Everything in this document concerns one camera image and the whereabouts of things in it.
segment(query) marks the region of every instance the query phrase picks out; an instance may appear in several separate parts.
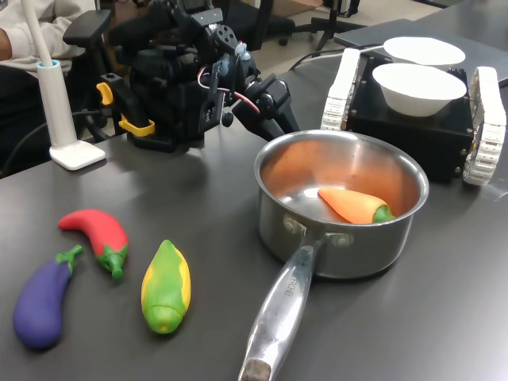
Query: floor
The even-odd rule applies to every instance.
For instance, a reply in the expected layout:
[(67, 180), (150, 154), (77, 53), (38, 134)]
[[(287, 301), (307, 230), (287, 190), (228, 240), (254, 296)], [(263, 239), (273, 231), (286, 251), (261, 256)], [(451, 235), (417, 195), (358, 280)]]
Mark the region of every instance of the floor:
[[(341, 21), (361, 25), (376, 25), (399, 18), (414, 21), (439, 10), (435, 6), (427, 6), (412, 0), (361, 0), (358, 13), (350, 18), (341, 18)], [(328, 14), (329, 11), (326, 8), (317, 8), (291, 18), (296, 25), (302, 25), (310, 23), (312, 17), (328, 18)], [(321, 35), (322, 32), (297, 33), (289, 40), (287, 46), (280, 46), (277, 40), (267, 41), (261, 50), (253, 53), (257, 67), (267, 74), (284, 73), (299, 57), (314, 51)], [(330, 40), (325, 48), (337, 49), (340, 45)]]

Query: purple eggplant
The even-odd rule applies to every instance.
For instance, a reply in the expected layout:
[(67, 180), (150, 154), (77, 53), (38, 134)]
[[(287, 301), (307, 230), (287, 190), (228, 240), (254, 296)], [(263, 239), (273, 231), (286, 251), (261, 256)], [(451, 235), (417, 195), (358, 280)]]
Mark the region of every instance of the purple eggplant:
[(14, 308), (14, 332), (28, 348), (52, 347), (62, 333), (62, 299), (81, 246), (59, 252), (27, 281)]

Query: orange carrot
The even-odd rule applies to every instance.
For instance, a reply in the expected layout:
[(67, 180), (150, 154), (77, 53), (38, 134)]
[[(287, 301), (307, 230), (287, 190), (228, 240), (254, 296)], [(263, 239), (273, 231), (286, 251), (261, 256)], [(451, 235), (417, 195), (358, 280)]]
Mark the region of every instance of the orange carrot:
[(381, 198), (369, 194), (335, 187), (319, 188), (318, 193), (337, 213), (352, 224), (371, 224), (394, 218)]

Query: white sleeve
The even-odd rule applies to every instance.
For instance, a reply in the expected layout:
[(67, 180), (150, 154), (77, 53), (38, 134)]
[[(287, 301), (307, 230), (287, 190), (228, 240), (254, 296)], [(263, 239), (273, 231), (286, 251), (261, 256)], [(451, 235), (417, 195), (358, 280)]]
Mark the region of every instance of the white sleeve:
[[(39, 20), (47, 17), (51, 10), (56, 16), (53, 22), (40, 22), (42, 35), (52, 58), (71, 58), (83, 54), (82, 48), (65, 44), (63, 34), (78, 16), (88, 10), (95, 9), (94, 0), (36, 0), (33, 1), (33, 7)], [(13, 3), (9, 4), (2, 13), (10, 13), (11, 17), (18, 17), (20, 20), (16, 25), (7, 28), (0, 25), (0, 28), (4, 29), (9, 37), (13, 49), (13, 59), (37, 57), (37, 50), (29, 26), (23, 16), (21, 2), (13, 0)]]

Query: white lamp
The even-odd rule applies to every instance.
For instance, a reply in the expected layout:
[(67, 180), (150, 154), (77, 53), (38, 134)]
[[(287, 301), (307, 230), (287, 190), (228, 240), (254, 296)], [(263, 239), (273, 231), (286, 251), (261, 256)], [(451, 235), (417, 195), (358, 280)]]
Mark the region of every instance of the white lamp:
[(71, 171), (105, 159), (103, 150), (78, 140), (60, 62), (49, 55), (31, 0), (21, 0), (21, 5), (40, 57), (37, 76), (51, 139), (51, 158)]

